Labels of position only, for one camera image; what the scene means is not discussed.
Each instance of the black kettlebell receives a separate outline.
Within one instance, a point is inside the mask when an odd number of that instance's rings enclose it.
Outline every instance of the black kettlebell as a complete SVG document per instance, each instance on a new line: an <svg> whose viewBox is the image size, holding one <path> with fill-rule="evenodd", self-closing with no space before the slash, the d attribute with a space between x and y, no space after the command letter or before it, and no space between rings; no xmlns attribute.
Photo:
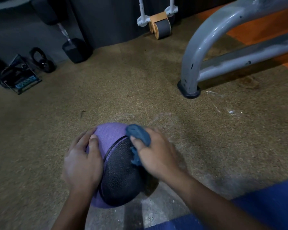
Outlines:
<svg viewBox="0 0 288 230"><path fill-rule="evenodd" d="M45 53L39 47L32 48L29 53L33 63L43 72L52 73L56 69L54 63L51 60L47 59ZM39 53L42 59L37 61L34 58L35 53Z"/></svg>

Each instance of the forearm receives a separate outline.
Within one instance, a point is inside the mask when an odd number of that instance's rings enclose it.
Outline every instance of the forearm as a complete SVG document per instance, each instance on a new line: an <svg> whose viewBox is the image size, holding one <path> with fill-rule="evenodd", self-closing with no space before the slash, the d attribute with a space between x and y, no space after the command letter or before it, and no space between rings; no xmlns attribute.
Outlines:
<svg viewBox="0 0 288 230"><path fill-rule="evenodd" d="M177 171L166 183L212 229L267 229L230 201L182 171Z"/></svg>
<svg viewBox="0 0 288 230"><path fill-rule="evenodd" d="M91 198L89 193L71 192L52 230L84 229Z"/></svg>

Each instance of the blue rag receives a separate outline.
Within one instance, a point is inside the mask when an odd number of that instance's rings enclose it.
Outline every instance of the blue rag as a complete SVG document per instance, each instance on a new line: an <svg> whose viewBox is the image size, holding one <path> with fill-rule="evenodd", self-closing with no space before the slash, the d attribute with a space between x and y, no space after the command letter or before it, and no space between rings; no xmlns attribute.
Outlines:
<svg viewBox="0 0 288 230"><path fill-rule="evenodd" d="M139 125L136 124L131 124L129 126L126 127L126 135L128 137L133 136L137 139L142 140L142 142L149 147L150 146L150 136L149 134L144 130L144 128L142 128ZM138 155L138 151L135 147L131 147L131 151L134 154L134 158L131 161L132 164L136 165L136 166L142 166L141 160L139 158Z"/></svg>

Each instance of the orange floor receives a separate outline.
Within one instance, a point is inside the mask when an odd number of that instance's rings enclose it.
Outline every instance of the orange floor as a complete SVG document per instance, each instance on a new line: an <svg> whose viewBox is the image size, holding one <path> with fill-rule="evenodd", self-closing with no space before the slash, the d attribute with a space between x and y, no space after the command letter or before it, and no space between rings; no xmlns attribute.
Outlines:
<svg viewBox="0 0 288 230"><path fill-rule="evenodd" d="M202 20L207 19L221 7L216 7L198 14ZM227 34L246 45L258 43L281 34L288 33L288 9L244 23L230 30ZM288 54L275 58L288 67Z"/></svg>

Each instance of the gray steel bench leg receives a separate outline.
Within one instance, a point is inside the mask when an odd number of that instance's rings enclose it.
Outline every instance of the gray steel bench leg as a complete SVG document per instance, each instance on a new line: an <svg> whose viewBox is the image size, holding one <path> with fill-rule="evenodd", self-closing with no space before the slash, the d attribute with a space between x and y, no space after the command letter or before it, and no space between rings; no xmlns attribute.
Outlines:
<svg viewBox="0 0 288 230"><path fill-rule="evenodd" d="M186 98L200 95L198 82L288 53L288 34L203 62L211 46L232 28L288 8L288 0L237 0L211 15L194 33L182 58L178 88Z"/></svg>

